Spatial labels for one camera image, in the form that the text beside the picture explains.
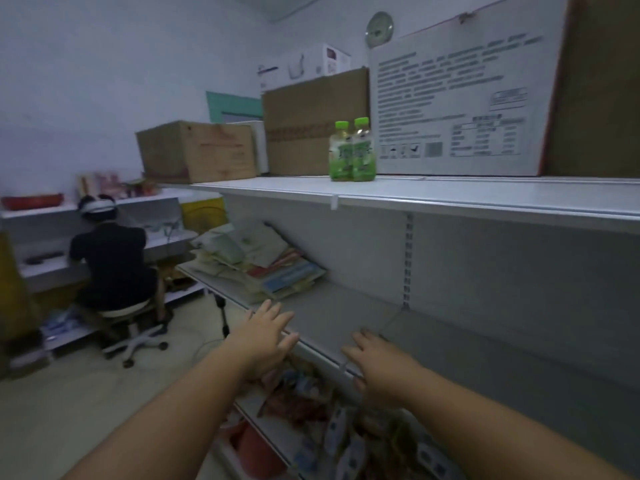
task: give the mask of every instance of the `black shirt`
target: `black shirt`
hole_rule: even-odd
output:
[[[80,290],[76,301],[98,311],[119,310],[151,298],[157,288],[157,273],[145,266],[147,234],[138,227],[103,223],[71,240],[69,257],[84,259],[91,282]]]

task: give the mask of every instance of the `floor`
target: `floor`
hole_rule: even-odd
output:
[[[231,329],[244,313],[227,306]],[[169,349],[142,349],[132,369],[103,359],[93,344],[59,357],[28,377],[0,381],[0,476],[57,479],[140,406],[169,386],[221,339],[211,296],[175,309]],[[209,455],[198,480],[230,480]]]

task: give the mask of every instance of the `leg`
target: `leg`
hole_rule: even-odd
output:
[[[77,303],[74,304],[74,307],[78,313],[80,313],[83,320],[94,327],[94,329],[102,332],[110,340],[115,340],[116,342],[120,340],[118,334],[111,329],[109,323],[102,315]]]
[[[217,294],[214,294],[213,296],[216,298],[216,306],[220,309],[220,314],[222,315],[222,336],[227,338],[229,336],[229,325],[227,323],[227,313],[225,311],[227,300]]]
[[[166,289],[164,286],[164,280],[158,273],[158,284],[156,288],[156,295],[154,299],[156,300],[156,313],[158,318],[158,323],[164,323],[164,319],[166,318],[166,309],[164,307],[164,293]]]

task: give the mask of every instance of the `barcode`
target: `barcode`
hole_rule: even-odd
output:
[[[427,158],[429,157],[441,157],[442,156],[442,142],[427,143]]]

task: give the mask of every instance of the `white wall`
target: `white wall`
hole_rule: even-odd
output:
[[[425,29],[496,0],[319,0],[276,25],[279,53],[326,42],[352,56],[352,67],[369,65],[364,33],[377,11],[394,19],[394,38]]]
[[[135,131],[208,121],[207,90],[259,97],[271,28],[231,0],[3,0],[0,194],[139,176]]]

